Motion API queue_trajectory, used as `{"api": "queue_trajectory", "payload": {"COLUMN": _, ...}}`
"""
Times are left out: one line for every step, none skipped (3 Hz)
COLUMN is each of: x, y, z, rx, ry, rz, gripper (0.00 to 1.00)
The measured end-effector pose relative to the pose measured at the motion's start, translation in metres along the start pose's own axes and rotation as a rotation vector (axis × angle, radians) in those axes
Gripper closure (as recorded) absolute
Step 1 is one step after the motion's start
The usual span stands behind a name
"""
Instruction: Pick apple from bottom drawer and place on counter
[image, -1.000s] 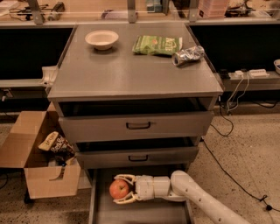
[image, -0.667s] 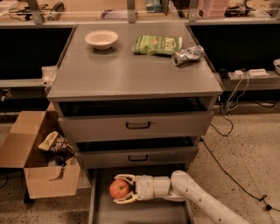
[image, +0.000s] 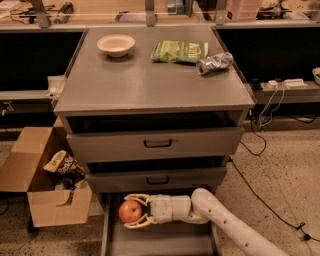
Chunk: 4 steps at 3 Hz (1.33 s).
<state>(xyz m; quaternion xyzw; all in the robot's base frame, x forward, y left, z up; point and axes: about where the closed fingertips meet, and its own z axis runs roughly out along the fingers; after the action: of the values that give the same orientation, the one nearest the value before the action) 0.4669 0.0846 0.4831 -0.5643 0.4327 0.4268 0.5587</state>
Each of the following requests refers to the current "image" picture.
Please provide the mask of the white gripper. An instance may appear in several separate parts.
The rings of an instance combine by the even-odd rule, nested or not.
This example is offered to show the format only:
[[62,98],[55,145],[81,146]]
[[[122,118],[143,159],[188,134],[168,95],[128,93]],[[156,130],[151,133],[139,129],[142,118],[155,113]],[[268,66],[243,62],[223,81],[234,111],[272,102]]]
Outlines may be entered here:
[[137,201],[144,206],[149,204],[150,206],[151,216],[144,214],[135,222],[125,223],[124,226],[128,229],[140,229],[153,224],[164,224],[176,220],[184,222],[189,220],[191,199],[187,195],[153,195],[151,197],[148,194],[128,194],[124,199]]

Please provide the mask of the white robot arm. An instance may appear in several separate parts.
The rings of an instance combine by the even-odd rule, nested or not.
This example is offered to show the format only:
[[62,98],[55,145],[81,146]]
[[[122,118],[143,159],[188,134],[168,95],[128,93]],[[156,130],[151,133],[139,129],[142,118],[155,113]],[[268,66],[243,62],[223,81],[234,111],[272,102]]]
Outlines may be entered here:
[[289,256],[245,222],[237,218],[207,189],[197,188],[191,196],[129,194],[118,215],[128,229],[183,221],[216,224],[246,256]]

